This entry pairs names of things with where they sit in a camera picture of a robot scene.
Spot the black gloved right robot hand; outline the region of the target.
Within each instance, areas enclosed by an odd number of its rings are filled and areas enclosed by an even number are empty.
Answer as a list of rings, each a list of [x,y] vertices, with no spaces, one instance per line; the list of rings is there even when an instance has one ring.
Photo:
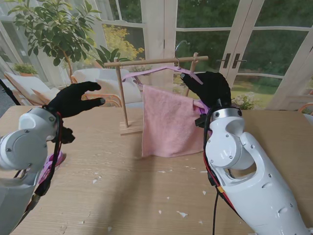
[[[203,83],[202,85],[185,73],[181,79],[203,104],[208,108],[231,105],[231,90],[221,73],[206,71],[198,73],[196,76]]]

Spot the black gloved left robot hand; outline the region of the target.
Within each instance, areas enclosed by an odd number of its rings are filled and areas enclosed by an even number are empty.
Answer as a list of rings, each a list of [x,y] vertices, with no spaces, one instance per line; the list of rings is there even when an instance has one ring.
[[[69,118],[83,111],[88,111],[94,107],[99,107],[105,104],[104,98],[94,98],[89,100],[82,100],[82,96],[87,91],[98,91],[101,86],[96,82],[83,82],[71,84],[57,93],[43,108],[52,114],[59,113],[62,118]]]

